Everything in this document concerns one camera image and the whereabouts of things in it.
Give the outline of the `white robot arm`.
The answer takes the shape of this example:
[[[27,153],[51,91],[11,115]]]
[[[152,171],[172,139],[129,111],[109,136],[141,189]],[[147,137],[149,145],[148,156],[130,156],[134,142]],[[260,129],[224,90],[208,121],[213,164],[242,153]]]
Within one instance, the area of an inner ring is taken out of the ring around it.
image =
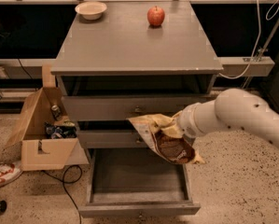
[[[243,130],[279,149],[279,114],[248,91],[229,89],[213,101],[188,105],[179,113],[176,123],[187,137]]]

